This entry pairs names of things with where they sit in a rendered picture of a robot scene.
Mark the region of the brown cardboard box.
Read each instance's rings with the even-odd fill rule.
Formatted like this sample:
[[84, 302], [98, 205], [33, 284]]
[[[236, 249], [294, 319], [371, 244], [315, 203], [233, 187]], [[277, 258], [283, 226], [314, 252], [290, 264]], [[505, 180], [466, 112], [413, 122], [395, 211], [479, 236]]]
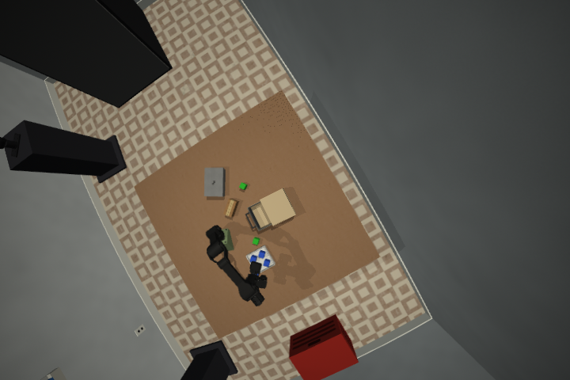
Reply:
[[225, 211], [224, 211], [224, 215], [233, 217], [235, 214], [235, 211], [237, 209], [239, 201], [235, 200], [235, 199], [228, 199]]

